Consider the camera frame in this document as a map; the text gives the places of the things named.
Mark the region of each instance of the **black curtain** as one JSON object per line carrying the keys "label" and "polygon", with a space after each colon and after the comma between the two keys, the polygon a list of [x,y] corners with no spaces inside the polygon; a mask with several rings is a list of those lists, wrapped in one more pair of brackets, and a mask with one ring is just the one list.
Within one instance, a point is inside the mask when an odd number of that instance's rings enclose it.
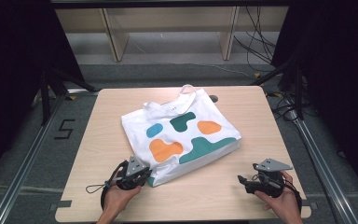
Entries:
{"label": "black curtain", "polygon": [[83,80],[53,8],[0,0],[0,157],[25,121],[47,67]]}

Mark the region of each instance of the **finger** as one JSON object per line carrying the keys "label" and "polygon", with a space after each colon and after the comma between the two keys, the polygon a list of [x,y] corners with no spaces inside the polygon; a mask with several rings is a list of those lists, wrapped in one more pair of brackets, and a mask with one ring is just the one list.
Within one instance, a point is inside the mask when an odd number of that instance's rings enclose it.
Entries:
{"label": "finger", "polygon": [[269,203],[271,201],[271,198],[266,193],[259,190],[255,191],[255,196],[257,196],[257,198],[259,198],[261,201],[265,203]]}
{"label": "finger", "polygon": [[281,171],[281,173],[285,180],[289,181],[290,183],[293,183],[293,178],[289,174],[287,174],[285,171]]}
{"label": "finger", "polygon": [[271,209],[271,206],[269,204],[266,204],[266,205],[264,205],[263,209],[267,211],[267,210]]}

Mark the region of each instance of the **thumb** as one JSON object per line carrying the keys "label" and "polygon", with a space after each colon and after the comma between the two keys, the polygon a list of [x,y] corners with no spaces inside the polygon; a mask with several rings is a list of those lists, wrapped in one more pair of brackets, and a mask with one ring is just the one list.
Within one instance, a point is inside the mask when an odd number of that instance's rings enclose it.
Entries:
{"label": "thumb", "polygon": [[255,191],[255,196],[257,196],[257,198],[259,198],[261,201],[265,203],[269,203],[271,200],[271,197],[269,197],[265,192],[259,190]]}

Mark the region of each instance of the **light wood tabletop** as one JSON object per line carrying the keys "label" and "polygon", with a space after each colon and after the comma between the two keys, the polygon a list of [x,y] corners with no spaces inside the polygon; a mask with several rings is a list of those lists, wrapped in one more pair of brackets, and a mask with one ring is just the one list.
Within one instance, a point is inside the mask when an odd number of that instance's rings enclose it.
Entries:
{"label": "light wood tabletop", "polygon": [[[113,170],[133,154],[121,125],[121,116],[141,109],[145,102],[160,104],[175,99],[181,87],[107,89],[100,91],[89,118],[76,159],[69,175],[59,222],[95,222],[102,213],[102,190],[93,194],[86,186],[103,184]],[[266,96],[260,87],[204,87],[221,113],[240,131],[241,147],[225,157],[182,175],[161,186],[147,184],[142,192],[117,217],[118,222],[251,220],[276,218],[262,209],[264,203],[248,194],[237,175],[252,178],[257,174],[253,163],[266,158],[292,165],[282,136],[272,116]],[[303,200],[304,191],[296,167],[288,171]],[[302,217],[310,216],[303,206]]]}

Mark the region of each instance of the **black tape marking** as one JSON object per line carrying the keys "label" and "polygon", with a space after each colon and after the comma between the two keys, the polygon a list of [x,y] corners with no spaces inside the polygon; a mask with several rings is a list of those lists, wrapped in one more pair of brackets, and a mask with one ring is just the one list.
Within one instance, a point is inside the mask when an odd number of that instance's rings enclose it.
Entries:
{"label": "black tape marking", "polygon": [[59,201],[57,207],[71,207],[72,200],[68,201]]}
{"label": "black tape marking", "polygon": [[68,135],[66,135],[65,137],[54,137],[54,139],[57,140],[62,140],[62,139],[69,139],[69,137],[71,137],[71,133],[74,129],[64,129],[62,126],[66,121],[75,121],[74,119],[64,119],[61,123],[60,129],[58,130],[59,132],[68,132]]}

